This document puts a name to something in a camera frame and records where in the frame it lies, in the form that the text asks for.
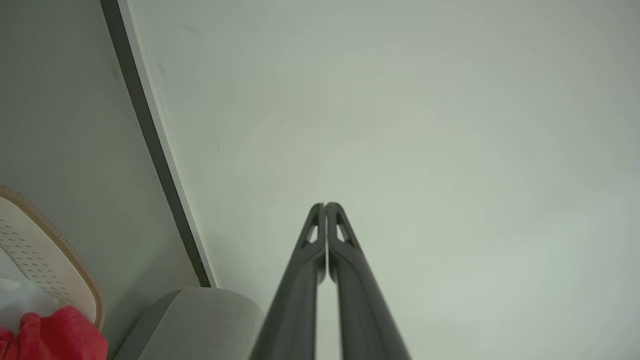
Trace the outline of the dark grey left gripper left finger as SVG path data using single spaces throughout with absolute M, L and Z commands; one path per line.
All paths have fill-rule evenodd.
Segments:
M 324 203 L 311 207 L 250 359 L 314 360 L 318 285 L 327 273 Z

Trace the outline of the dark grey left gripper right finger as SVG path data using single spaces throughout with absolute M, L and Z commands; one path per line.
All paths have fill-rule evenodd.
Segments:
M 326 205 L 328 271 L 337 286 L 343 360 L 409 360 L 344 208 Z

